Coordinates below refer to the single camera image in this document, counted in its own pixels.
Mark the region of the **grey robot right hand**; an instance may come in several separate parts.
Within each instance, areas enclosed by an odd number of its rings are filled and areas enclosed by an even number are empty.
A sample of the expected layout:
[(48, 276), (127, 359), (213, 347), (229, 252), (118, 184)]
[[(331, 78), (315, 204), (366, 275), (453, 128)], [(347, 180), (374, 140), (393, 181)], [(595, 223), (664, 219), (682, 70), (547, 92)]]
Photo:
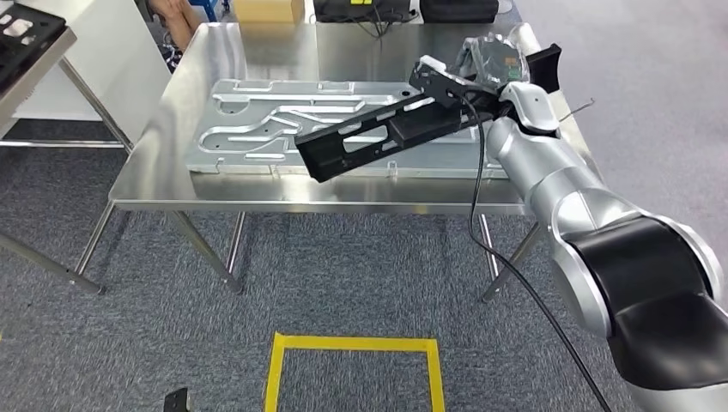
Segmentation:
[(509, 82), (531, 80), (523, 52), (507, 36), (497, 33), (465, 38), (452, 71), (494, 92)]

